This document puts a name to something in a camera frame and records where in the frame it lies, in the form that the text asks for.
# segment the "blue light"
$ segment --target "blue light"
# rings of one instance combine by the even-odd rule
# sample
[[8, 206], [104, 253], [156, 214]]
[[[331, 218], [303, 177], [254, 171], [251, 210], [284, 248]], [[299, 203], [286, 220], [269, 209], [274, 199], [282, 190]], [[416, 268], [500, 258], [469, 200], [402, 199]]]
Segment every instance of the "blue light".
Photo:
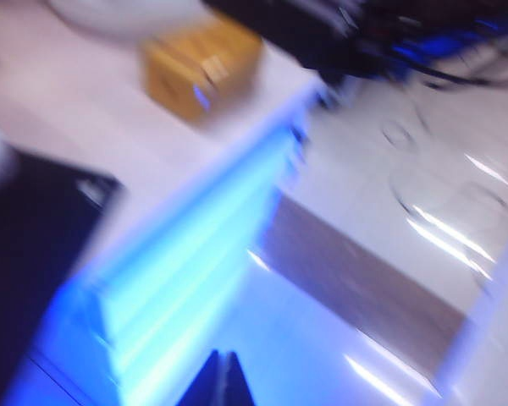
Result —
[[66, 288], [37, 344], [44, 356], [102, 406], [177, 396], [241, 285], [246, 248], [273, 214], [294, 144], [288, 129], [274, 131], [96, 276]]

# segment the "white surface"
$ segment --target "white surface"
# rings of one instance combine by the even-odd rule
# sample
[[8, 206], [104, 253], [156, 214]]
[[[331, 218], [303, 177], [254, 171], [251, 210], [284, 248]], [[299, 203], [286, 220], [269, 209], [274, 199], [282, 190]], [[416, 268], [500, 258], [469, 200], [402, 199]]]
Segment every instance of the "white surface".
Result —
[[[256, 404], [410, 406], [433, 396], [402, 361], [254, 261], [230, 308], [207, 356], [235, 351]], [[388, 388], [401, 403], [381, 390]]]
[[[467, 206], [463, 199], [460, 205], [447, 203], [463, 198], [462, 187], [470, 181], [508, 203], [508, 184], [465, 157], [468, 154], [500, 167], [497, 170], [508, 179], [508, 90], [469, 88], [438, 93], [413, 86], [408, 91], [427, 117], [432, 134], [422, 127], [411, 99], [402, 91], [389, 84], [366, 82], [351, 107], [313, 114], [306, 165], [286, 193], [467, 313], [480, 293], [473, 272], [411, 227], [389, 182], [395, 180], [408, 200], [422, 202], [422, 208], [447, 209], [445, 214], [456, 223], [470, 217], [467, 234], [482, 243], [487, 240], [496, 259], [508, 238], [508, 228], [498, 230], [500, 235], [485, 231], [492, 224], [480, 213], [493, 207]], [[411, 133], [412, 145], [395, 129], [391, 136], [400, 149], [384, 138], [381, 128], [391, 130], [392, 121]], [[417, 176], [428, 181], [418, 182]]]
[[508, 406], [508, 250], [441, 370], [445, 406]]
[[318, 80], [266, 47], [253, 84], [233, 106], [192, 127], [145, 94], [135, 45], [72, 29], [39, 3], [0, 2], [0, 127], [8, 141], [111, 173], [125, 186], [85, 261], [288, 123]]
[[116, 36], [172, 30], [207, 15], [200, 0], [48, 0], [68, 21]]

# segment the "glossy floor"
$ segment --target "glossy floor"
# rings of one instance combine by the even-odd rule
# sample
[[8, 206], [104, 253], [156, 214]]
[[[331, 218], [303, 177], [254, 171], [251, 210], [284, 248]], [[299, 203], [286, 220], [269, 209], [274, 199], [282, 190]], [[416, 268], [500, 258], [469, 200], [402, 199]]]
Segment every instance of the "glossy floor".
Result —
[[[239, 355], [261, 406], [406, 406], [435, 396], [425, 378], [270, 269], [253, 264], [232, 308], [209, 347]], [[29, 361], [5, 406], [44, 393], [44, 404], [79, 404]]]

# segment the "tiled floor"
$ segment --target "tiled floor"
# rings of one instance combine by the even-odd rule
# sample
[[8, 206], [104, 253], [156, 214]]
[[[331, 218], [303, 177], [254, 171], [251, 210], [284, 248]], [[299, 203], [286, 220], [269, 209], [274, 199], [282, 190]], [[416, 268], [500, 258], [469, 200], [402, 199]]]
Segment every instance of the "tiled floor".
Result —
[[[506, 77], [508, 69], [497, 74]], [[474, 276], [418, 235], [390, 185], [409, 205], [443, 211], [452, 221], [473, 217], [465, 231], [487, 239], [496, 258], [508, 227], [489, 240], [492, 224], [475, 212], [482, 203], [463, 190], [479, 184], [508, 205], [508, 89], [439, 92], [413, 83], [404, 92], [365, 82], [351, 107], [316, 111], [310, 135], [306, 164], [284, 186], [288, 196], [466, 314], [480, 294]]]

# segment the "yellow box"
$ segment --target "yellow box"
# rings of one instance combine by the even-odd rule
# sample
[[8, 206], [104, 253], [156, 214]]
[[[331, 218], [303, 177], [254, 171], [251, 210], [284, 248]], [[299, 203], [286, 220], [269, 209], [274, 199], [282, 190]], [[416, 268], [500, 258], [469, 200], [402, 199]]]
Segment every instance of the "yellow box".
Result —
[[261, 38], [218, 16], [194, 29], [143, 46], [146, 91], [185, 120], [197, 120], [246, 85], [256, 70]]

